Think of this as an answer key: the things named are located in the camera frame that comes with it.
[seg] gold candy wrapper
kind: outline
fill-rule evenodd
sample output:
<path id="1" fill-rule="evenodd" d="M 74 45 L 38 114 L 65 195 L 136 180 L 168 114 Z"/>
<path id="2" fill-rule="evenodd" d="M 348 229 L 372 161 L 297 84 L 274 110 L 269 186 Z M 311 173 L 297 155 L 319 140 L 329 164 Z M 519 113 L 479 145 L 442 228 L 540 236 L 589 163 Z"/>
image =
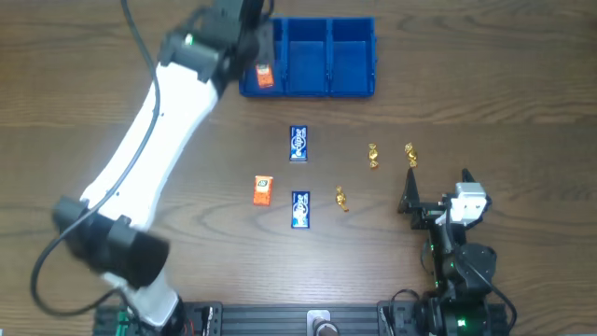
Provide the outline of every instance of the gold candy wrapper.
<path id="1" fill-rule="evenodd" d="M 369 168 L 375 169 L 380 164 L 377 162 L 378 152 L 377 152 L 377 145 L 369 144 Z"/>
<path id="2" fill-rule="evenodd" d="M 344 195 L 341 186 L 336 187 L 336 203 L 342 210 L 344 210 L 344 212 L 348 212 L 348 208 L 346 207 L 346 195 Z"/>
<path id="3" fill-rule="evenodd" d="M 417 151 L 414 150 L 412 143 L 408 143 L 404 146 L 404 151 L 407 153 L 407 158 L 410 161 L 410 167 L 416 168 L 417 167 Z"/>

